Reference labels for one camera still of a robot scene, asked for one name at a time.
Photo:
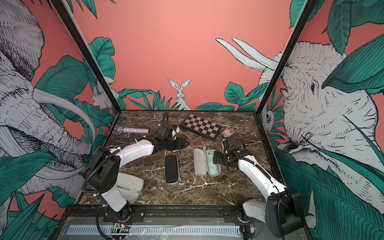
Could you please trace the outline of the mint green umbrella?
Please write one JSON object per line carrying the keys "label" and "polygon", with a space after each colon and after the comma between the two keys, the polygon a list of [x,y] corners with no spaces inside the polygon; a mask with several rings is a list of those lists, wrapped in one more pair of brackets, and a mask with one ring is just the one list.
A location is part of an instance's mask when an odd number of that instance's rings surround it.
{"label": "mint green umbrella", "polygon": [[221,174],[221,167],[220,165],[214,164],[214,154],[216,150],[207,150],[206,151],[206,158],[207,158],[207,169],[208,174],[211,177],[217,177]]}

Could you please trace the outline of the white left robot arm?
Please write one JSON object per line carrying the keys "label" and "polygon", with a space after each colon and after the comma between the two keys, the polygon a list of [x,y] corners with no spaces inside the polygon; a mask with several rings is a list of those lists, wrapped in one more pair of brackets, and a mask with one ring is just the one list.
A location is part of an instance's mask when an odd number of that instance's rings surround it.
{"label": "white left robot arm", "polygon": [[178,136],[179,131],[179,127],[175,125],[160,125],[149,136],[128,142],[117,149],[98,149],[85,167],[85,181],[81,191],[86,192],[87,185],[91,185],[95,188],[93,193],[115,213],[128,209],[130,204],[117,185],[120,168],[162,150],[185,149],[189,142],[186,136]]}

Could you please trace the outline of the black zippered umbrella case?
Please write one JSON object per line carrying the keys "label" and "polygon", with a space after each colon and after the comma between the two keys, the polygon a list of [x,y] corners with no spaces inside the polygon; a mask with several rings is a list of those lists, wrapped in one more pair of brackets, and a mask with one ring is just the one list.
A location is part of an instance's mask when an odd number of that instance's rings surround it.
{"label": "black zippered umbrella case", "polygon": [[165,181],[168,185],[175,185],[180,181],[179,162],[176,155],[165,159]]}

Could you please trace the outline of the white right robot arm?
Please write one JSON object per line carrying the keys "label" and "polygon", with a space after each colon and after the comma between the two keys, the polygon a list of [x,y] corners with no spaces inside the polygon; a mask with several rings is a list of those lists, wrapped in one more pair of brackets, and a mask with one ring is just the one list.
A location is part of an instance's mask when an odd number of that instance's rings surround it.
{"label": "white right robot arm", "polygon": [[246,174],[260,190],[266,203],[249,200],[242,204],[245,215],[265,223],[277,238],[305,226],[302,198],[294,188],[287,188],[270,175],[245,147],[240,147],[233,137],[222,140],[222,152],[216,152],[213,162],[236,168]]}

